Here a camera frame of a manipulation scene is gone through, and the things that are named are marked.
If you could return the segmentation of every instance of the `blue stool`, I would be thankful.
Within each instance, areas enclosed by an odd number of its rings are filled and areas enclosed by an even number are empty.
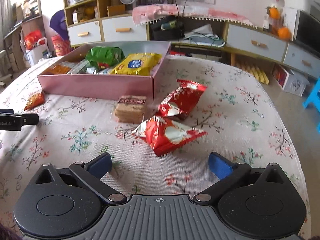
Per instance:
[[[309,97],[305,102],[302,103],[303,107],[306,108],[308,104],[313,103],[317,110],[320,112],[320,78],[318,79],[315,87],[311,91]],[[320,123],[317,126],[317,130],[320,133]]]

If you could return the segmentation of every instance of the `egg carton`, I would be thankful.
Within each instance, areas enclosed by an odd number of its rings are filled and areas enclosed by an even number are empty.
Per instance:
[[[256,80],[258,80],[260,83],[262,84],[269,84],[269,79],[268,76],[266,75],[266,73],[261,70],[258,66],[254,66],[254,65],[250,65],[247,62],[241,63],[241,62],[237,62],[236,63],[236,67],[242,69],[243,71],[246,71],[248,73],[250,73],[251,75],[253,75]]]

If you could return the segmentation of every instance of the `floral pattern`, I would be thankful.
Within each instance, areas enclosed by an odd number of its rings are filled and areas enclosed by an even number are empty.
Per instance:
[[[24,113],[26,98],[40,89],[36,75],[58,59],[40,62],[17,78],[0,94],[0,108]],[[13,206],[43,163],[66,168],[108,152],[112,171],[101,180],[127,197],[189,194],[192,198],[218,181],[207,166],[208,155],[214,151],[253,167],[279,163],[306,204],[307,217],[300,234],[308,239],[311,217],[305,178],[291,139],[261,85],[252,75],[228,65],[169,56],[159,72],[155,103],[177,88],[177,78],[208,87],[183,121],[208,135],[161,158],[132,135],[137,125],[111,118],[116,105],[111,100],[46,95],[45,104],[26,111],[38,113],[37,126],[1,131],[0,222],[19,232]]]

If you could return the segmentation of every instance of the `silver screw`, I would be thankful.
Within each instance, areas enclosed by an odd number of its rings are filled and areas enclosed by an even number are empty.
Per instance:
[[[207,202],[211,199],[211,196],[208,194],[199,194],[196,196],[196,200],[201,202]]]
[[[108,199],[112,202],[119,202],[121,200],[123,200],[123,195],[121,194],[112,194],[108,197]]]

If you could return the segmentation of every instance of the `drawer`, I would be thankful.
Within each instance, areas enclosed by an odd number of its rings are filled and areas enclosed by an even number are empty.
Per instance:
[[[104,41],[146,41],[145,24],[136,26],[131,16],[102,21]]]
[[[288,45],[284,64],[307,73],[314,78],[320,76],[320,59],[293,44]]]
[[[70,44],[72,46],[83,43],[102,41],[99,21],[69,27],[68,31]]]
[[[258,31],[230,24],[227,46],[282,62],[286,42]]]

